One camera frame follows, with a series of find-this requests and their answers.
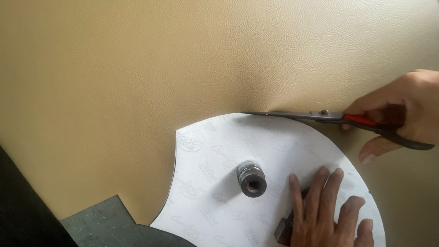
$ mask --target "leather texture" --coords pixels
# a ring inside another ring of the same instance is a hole
[[[343,110],[439,70],[437,0],[3,0],[0,33],[0,144],[58,219],[118,194],[149,224],[191,123]],[[313,126],[364,178],[388,246],[439,244],[437,148],[362,166],[372,133]]]

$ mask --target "scissor blade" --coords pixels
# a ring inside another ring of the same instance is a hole
[[[321,114],[321,112],[313,111],[309,113],[278,113],[278,112],[244,112],[245,114],[259,115],[259,116],[280,116],[291,119],[309,119],[309,120],[339,120],[343,118],[343,113],[329,112],[328,115]]]

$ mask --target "paper pattern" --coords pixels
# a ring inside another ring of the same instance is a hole
[[[237,165],[254,160],[263,169],[267,191],[245,196]],[[279,247],[274,230],[292,209],[289,174],[301,188],[311,184],[321,166],[344,170],[334,220],[349,196],[366,204],[359,221],[374,220],[375,247],[385,246],[378,208],[353,165],[320,132],[298,121],[232,113],[176,131],[175,171],[168,199],[151,227],[187,239],[197,247]]]

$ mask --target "scissors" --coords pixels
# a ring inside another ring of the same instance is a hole
[[[332,112],[328,110],[313,111],[309,113],[245,112],[245,114],[260,115],[260,116],[281,116],[294,120],[308,119],[324,124],[349,124],[358,127],[360,129],[364,129],[367,131],[372,131],[376,134],[380,134],[384,138],[406,148],[415,149],[415,150],[430,150],[434,147],[433,144],[416,142],[400,137],[396,133],[396,130],[402,127],[401,125],[376,123],[370,119],[367,119],[364,115],[348,115],[348,114],[343,114],[340,112]]]

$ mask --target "scissor pivot screw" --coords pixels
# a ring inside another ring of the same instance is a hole
[[[329,111],[328,111],[328,110],[322,110],[322,111],[320,112],[320,114],[321,114],[321,115],[328,116],[328,115],[329,115]]]

